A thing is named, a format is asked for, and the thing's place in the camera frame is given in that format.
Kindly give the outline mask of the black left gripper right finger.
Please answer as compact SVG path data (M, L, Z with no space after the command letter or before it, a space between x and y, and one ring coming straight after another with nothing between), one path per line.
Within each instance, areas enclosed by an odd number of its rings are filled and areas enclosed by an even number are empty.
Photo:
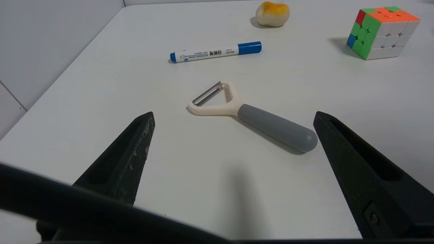
M332 115L313 125L363 239L433 239L433 193Z

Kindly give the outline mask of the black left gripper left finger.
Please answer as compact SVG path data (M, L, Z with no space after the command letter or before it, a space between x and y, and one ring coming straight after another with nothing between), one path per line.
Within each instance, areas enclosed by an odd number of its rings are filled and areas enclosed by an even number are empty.
M151 111L138 116L74 185L132 206L154 129L155 119Z

